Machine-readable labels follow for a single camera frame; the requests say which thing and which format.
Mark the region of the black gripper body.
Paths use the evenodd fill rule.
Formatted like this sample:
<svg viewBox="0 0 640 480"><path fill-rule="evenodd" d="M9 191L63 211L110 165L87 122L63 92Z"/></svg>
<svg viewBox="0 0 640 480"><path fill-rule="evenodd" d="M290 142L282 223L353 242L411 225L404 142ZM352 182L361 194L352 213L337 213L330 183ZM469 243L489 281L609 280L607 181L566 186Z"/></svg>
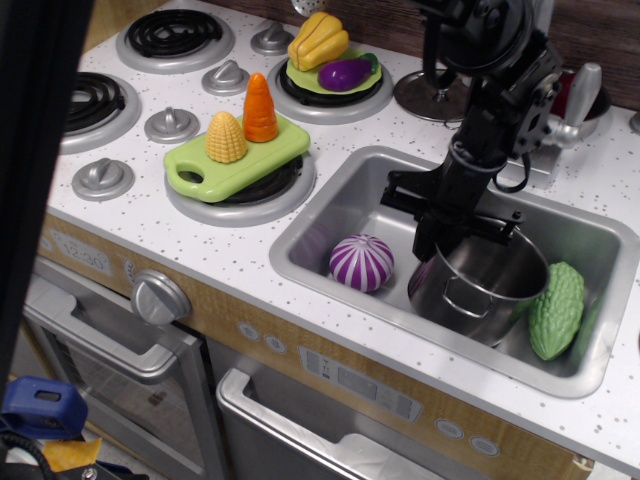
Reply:
<svg viewBox="0 0 640 480"><path fill-rule="evenodd" d="M470 236L506 245L524 221L523 214L488 190L506 163L502 153L476 155L452 142L443 163L432 170L389 172L381 203L411 214L416 222L426 211L445 221L449 231L436 245L457 245Z"/></svg>

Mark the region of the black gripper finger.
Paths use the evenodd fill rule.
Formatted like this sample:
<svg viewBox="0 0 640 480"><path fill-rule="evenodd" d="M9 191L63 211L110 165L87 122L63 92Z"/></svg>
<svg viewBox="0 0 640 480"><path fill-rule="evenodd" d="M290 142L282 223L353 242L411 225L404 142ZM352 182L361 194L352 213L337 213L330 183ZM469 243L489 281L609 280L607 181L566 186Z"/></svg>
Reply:
<svg viewBox="0 0 640 480"><path fill-rule="evenodd" d="M436 243L449 231L449 225L433 212L426 211L417 221L413 254L420 261L430 260L436 254Z"/></svg>

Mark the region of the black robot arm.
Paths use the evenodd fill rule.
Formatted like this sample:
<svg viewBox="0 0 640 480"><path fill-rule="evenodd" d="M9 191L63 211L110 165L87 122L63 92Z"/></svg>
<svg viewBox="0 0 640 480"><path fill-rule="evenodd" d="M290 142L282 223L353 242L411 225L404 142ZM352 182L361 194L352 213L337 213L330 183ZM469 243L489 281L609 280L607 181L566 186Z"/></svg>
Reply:
<svg viewBox="0 0 640 480"><path fill-rule="evenodd" d="M529 1L419 1L423 72L434 87L471 80L463 121L443 163L392 171L381 202L417 222L423 262L476 235L506 244L523 217L488 191L508 160L528 164L548 134L560 90L561 57L534 24Z"/></svg>

